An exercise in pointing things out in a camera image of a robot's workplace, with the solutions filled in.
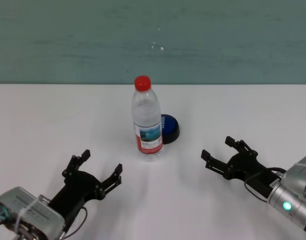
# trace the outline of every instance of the green led light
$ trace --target green led light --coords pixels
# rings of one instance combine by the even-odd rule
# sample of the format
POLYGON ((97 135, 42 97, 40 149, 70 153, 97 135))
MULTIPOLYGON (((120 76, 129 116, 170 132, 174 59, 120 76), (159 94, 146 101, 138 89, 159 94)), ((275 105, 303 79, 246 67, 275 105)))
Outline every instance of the green led light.
POLYGON ((283 203, 283 208, 288 211, 292 208, 292 206, 289 202, 286 201, 285 203, 283 203))

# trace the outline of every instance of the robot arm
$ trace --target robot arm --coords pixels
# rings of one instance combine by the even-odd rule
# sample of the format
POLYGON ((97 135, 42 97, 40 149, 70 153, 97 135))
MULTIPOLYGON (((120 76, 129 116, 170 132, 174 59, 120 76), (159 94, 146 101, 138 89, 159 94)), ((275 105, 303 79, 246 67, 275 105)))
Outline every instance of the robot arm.
POLYGON ((72 156, 63 171, 65 186, 52 199, 38 199, 16 187, 0 196, 0 214, 5 226, 17 233, 18 239, 62 240, 80 209, 89 200, 102 200, 111 190, 120 185, 123 167, 119 164, 112 175, 100 182, 93 175, 79 171, 79 167, 90 157, 86 150, 72 156))
POLYGON ((228 136, 225 143, 236 149, 238 154, 228 163, 223 163, 203 150, 201 157, 206 161, 206 168, 221 174, 227 180, 242 180, 246 188, 249 185, 265 200, 247 188, 252 195, 268 203, 306 231, 306 157, 288 171, 279 167, 266 168, 257 161, 257 152, 243 140, 235 141, 228 136))

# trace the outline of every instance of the white tape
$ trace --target white tape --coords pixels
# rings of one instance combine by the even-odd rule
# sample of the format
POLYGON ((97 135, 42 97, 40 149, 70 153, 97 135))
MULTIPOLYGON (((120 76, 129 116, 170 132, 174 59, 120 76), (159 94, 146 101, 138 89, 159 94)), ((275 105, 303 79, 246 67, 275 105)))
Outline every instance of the white tape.
POLYGON ((27 207, 25 208, 22 208, 20 211, 19 211, 19 214, 17 216, 17 220, 16 220, 16 223, 15 223, 15 229, 14 229, 14 232, 15 234, 17 234, 18 232, 18 226, 19 226, 19 222, 22 218, 22 216, 25 215, 25 213, 35 204, 39 201, 38 198, 34 199, 27 207))
POLYGON ((301 163, 299 163, 299 162, 298 162, 298 163, 295 163, 294 165, 299 165, 299 166, 304 166, 304 167, 306 167, 306 164, 303 164, 303 163, 301 164, 301 163))

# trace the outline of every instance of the plastic bottle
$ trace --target plastic bottle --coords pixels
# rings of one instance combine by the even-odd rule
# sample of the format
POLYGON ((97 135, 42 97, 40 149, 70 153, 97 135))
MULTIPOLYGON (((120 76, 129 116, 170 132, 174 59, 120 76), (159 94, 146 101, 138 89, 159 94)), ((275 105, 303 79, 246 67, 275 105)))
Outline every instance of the plastic bottle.
POLYGON ((135 79, 132 116, 137 148, 144 154, 155 154, 163 147, 161 109, 148 76, 135 79))

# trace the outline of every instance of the red bottle cap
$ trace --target red bottle cap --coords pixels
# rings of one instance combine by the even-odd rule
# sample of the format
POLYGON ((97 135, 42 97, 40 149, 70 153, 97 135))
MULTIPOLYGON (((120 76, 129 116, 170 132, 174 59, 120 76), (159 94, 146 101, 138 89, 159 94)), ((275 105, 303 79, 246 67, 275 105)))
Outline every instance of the red bottle cap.
POLYGON ((135 78, 135 88, 139 92, 148 91, 151 88, 151 80, 145 75, 138 76, 135 78))

